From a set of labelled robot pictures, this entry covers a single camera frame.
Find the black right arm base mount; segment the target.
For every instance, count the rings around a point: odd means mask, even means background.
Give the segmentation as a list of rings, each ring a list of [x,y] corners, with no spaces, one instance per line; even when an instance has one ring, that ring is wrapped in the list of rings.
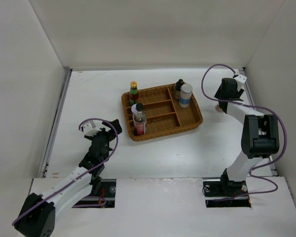
[[[207,208],[251,207],[248,196],[236,197],[248,193],[246,181],[236,183],[227,181],[223,184],[220,178],[203,179],[202,193]]]

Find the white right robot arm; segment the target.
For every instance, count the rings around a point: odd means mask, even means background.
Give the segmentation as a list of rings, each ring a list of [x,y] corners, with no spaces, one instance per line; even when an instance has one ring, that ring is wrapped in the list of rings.
[[[214,95],[224,113],[243,125],[241,153],[234,163],[225,169],[219,182],[219,190],[231,195],[245,185],[249,171],[264,158],[279,151],[278,118],[263,114],[242,104],[243,83],[232,78],[223,78]]]

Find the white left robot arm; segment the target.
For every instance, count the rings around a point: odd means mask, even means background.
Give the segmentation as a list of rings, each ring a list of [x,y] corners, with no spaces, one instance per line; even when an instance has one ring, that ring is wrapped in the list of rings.
[[[116,151],[110,148],[110,142],[119,141],[122,128],[119,120],[99,119],[103,127],[97,128],[96,118],[89,118],[80,123],[79,131],[91,145],[79,165],[60,183],[41,194],[27,196],[19,216],[12,226],[25,237],[49,237],[54,231],[58,218],[74,208],[86,208],[78,202],[86,196],[95,197],[101,191],[100,174],[105,163]]]

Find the yellow-capped green-label sauce bottle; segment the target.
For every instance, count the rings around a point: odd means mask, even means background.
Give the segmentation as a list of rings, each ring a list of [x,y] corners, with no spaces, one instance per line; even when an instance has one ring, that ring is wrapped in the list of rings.
[[[130,101],[130,105],[134,105],[137,103],[139,99],[139,92],[138,92],[138,88],[137,88],[137,82],[136,81],[132,81],[130,82],[130,91],[129,91],[129,101]]]

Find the silver-capped white blue jar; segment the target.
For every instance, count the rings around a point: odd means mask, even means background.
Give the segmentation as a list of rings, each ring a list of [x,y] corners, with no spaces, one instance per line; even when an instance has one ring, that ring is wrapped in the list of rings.
[[[193,88],[191,84],[185,83],[182,85],[179,98],[179,106],[181,108],[187,108],[189,106],[192,90]]]

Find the black-capped pepper grinder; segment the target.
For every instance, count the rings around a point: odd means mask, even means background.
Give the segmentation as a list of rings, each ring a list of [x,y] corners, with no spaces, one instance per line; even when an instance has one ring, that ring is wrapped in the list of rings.
[[[173,95],[174,95],[174,98],[175,98],[176,100],[179,100],[179,98],[180,98],[181,87],[182,87],[182,85],[183,85],[184,83],[185,83],[185,82],[183,81],[183,79],[179,79],[179,80],[175,83]]]

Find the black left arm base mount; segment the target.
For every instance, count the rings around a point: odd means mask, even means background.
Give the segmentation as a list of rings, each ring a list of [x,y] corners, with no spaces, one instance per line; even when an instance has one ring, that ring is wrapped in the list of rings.
[[[73,208],[114,208],[116,185],[116,179],[98,179],[91,194],[82,198]]]

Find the dark soy sauce bottle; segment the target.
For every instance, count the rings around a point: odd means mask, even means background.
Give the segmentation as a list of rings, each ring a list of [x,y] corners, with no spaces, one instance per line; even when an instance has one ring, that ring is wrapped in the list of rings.
[[[133,122],[136,135],[145,135],[147,133],[147,115],[142,103],[137,103],[134,108]]]

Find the pink-capped spice shaker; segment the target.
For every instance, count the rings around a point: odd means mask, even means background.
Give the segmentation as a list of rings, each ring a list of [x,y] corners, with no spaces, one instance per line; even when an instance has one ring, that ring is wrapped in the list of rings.
[[[224,107],[220,103],[217,103],[216,110],[220,113],[224,113]]]

